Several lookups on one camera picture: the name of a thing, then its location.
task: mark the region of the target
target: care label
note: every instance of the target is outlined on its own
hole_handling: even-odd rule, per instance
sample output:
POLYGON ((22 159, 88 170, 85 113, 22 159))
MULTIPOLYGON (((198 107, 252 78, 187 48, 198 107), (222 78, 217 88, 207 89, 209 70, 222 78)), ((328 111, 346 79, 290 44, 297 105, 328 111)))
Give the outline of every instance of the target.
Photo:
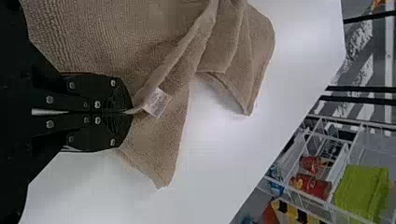
POLYGON ((160 88, 155 89, 155 92, 151 94, 148 102, 143 106, 152 117, 159 118, 165 110, 168 103, 172 100, 172 96, 162 91, 160 88))

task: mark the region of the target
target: white table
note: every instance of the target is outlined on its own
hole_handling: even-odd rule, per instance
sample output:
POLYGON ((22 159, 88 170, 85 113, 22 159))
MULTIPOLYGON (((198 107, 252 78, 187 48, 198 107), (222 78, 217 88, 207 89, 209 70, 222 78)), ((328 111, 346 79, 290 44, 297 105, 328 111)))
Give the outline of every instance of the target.
POLYGON ((346 55, 340 0, 250 2, 276 31, 252 117, 196 79, 168 188, 109 152, 63 153, 30 185, 21 223, 229 223, 346 55))

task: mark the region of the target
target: beige towel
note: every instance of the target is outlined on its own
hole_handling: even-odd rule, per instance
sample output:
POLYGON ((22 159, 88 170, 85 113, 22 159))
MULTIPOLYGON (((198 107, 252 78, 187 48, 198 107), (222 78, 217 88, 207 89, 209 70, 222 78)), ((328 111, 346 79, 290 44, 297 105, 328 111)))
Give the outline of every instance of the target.
POLYGON ((159 85, 172 96, 155 119, 133 111, 115 151, 157 187, 172 180, 189 81, 205 76, 252 112, 274 50, 271 22, 246 0, 23 1, 31 41, 61 72, 121 77, 136 108, 159 85))

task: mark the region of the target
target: green towel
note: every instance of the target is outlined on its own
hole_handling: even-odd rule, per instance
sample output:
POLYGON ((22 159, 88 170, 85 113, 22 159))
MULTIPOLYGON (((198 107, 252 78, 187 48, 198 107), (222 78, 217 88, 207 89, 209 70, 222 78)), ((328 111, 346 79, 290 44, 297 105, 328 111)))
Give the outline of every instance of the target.
MULTIPOLYGON (((335 192, 335 204, 373 222, 379 222, 389 194, 389 169, 348 165, 335 192)), ((351 219, 351 223, 360 223, 351 219)))

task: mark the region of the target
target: metal rod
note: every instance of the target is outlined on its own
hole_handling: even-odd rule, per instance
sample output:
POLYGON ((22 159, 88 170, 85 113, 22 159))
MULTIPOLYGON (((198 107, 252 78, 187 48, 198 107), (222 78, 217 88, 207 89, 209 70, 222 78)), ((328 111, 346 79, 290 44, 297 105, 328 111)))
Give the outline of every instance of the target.
POLYGON ((366 121, 366 120, 361 120, 361 119, 342 119, 342 118, 336 118, 336 117, 330 117, 330 116, 321 116, 321 115, 315 115, 315 114, 308 114, 308 118, 314 118, 314 119, 330 119, 330 120, 336 120, 339 123, 344 123, 344 124, 355 124, 356 126, 361 126, 361 124, 376 127, 376 128, 382 128, 387 131, 393 131, 396 132, 396 125, 394 124, 387 124, 387 123, 381 123, 381 122, 372 122, 372 121, 366 121))
POLYGON ((382 19, 382 18, 386 18, 389 16, 396 16, 396 11, 392 10, 392 11, 386 11, 386 12, 381 12, 381 13, 375 13, 372 15, 365 15, 365 16, 360 16, 360 17, 344 19, 344 24, 349 24, 349 23, 359 22, 359 21, 370 21, 370 20, 382 19))
POLYGON ((360 87, 360 86, 328 86, 326 91, 359 91, 396 93, 395 87, 360 87))
POLYGON ((330 101, 330 102, 347 102, 347 103, 355 103, 355 104, 368 104, 368 105, 396 105, 396 100, 373 99, 373 98, 350 97, 350 96, 322 95, 322 96, 320 96, 319 100, 330 101))

